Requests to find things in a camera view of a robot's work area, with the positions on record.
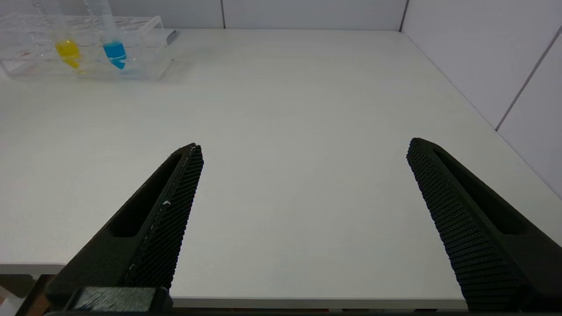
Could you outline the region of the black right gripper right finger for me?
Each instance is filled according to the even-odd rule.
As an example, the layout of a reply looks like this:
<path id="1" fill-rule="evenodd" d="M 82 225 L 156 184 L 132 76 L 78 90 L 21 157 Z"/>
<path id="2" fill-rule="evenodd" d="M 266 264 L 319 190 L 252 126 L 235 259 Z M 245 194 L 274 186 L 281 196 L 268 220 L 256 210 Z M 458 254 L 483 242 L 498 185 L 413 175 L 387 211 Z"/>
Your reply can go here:
<path id="1" fill-rule="evenodd" d="M 406 160 L 470 312 L 561 312 L 560 245 L 437 144 Z"/>

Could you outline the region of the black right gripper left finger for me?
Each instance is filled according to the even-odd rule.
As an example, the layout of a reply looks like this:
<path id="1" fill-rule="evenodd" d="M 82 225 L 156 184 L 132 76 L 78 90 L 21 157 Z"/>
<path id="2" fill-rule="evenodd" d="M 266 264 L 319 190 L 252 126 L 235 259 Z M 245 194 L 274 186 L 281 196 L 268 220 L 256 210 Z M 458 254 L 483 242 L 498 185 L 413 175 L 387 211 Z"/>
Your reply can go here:
<path id="1" fill-rule="evenodd" d="M 52 306 L 86 287 L 170 289 L 203 166 L 197 144 L 173 152 L 51 280 Z"/>

